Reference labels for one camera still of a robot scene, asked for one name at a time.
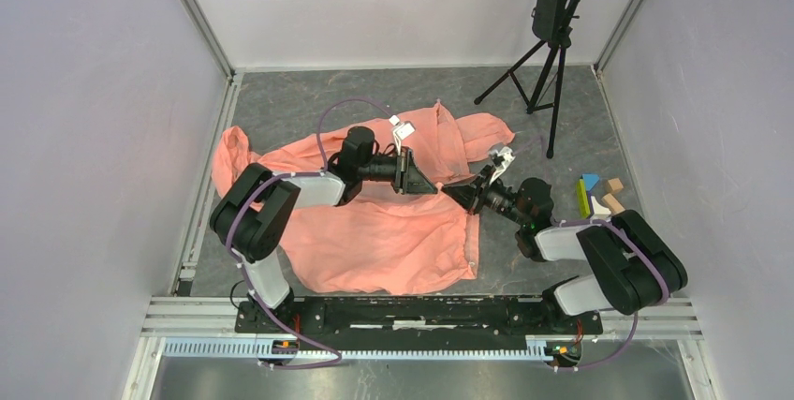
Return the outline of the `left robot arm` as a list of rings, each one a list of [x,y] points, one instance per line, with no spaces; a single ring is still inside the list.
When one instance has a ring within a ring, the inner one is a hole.
[[[252,163],[213,210],[210,227],[235,259],[259,305],[257,317],[270,331],[282,332],[294,319],[286,301],[292,289],[275,254],[294,210],[346,205],[366,181],[389,183],[399,195],[437,193],[400,134],[393,138],[392,149],[381,152],[372,129],[353,126],[320,171],[277,172]]]

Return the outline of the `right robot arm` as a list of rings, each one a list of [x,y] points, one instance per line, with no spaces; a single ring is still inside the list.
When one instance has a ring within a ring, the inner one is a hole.
[[[542,293],[541,321],[554,333],[567,331],[579,315],[592,311],[634,315],[665,303],[688,283],[683,263],[635,210],[610,218],[555,221],[551,185],[536,177],[513,189],[478,175],[444,185],[442,191],[470,215],[488,209],[516,223],[517,246],[528,259],[588,263],[590,274]]]

